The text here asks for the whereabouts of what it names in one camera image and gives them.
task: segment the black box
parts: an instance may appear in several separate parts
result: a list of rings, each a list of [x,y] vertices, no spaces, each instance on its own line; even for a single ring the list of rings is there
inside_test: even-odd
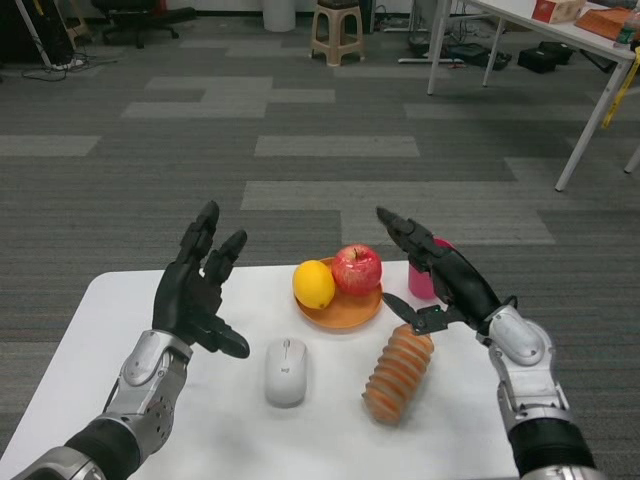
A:
[[[558,55],[558,65],[568,65],[575,50],[560,42],[540,42],[538,50]]]
[[[537,48],[529,48],[520,52],[518,65],[536,73],[553,72],[558,64],[558,56]]]

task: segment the pink cup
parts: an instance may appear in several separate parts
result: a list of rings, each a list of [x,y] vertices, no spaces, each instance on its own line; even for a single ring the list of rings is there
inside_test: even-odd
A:
[[[454,248],[453,245],[442,238],[435,237],[434,240],[436,245],[440,247]],[[411,264],[409,264],[409,290],[422,300],[435,300],[437,298],[431,274],[429,272],[420,273]]]

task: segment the orange plate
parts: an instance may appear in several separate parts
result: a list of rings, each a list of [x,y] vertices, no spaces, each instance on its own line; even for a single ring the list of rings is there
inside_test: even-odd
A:
[[[333,257],[320,260],[331,268]],[[366,297],[342,293],[336,286],[336,294],[324,310],[307,308],[296,299],[298,308],[310,321],[324,328],[342,330],[354,328],[371,320],[382,306],[382,284]]]

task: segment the robotic hand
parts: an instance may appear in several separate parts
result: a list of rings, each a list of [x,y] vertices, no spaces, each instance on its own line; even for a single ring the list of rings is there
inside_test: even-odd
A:
[[[520,316],[515,297],[500,302],[480,273],[458,251],[436,245],[429,230],[384,208],[377,214],[411,265],[431,273],[436,295],[448,308],[416,312],[388,293],[385,303],[418,335],[456,321],[477,332],[500,377],[498,403],[520,477],[604,480],[555,378],[555,351],[544,329]]]
[[[210,202],[185,232],[180,253],[160,280],[153,328],[142,333],[122,366],[104,412],[14,480],[126,480],[171,434],[191,345],[249,356],[247,341],[216,315],[221,286],[247,234],[236,232],[209,254],[218,216],[218,205]]]

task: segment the box on desk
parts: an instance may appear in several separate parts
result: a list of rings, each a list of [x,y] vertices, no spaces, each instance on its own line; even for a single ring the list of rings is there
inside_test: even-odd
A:
[[[531,18],[545,23],[573,22],[586,3],[587,0],[538,0]]]
[[[609,40],[615,40],[622,30],[624,22],[629,18],[631,10],[626,8],[610,8],[608,10],[589,10],[576,26],[595,33]],[[636,40],[640,40],[640,32],[636,35]]]

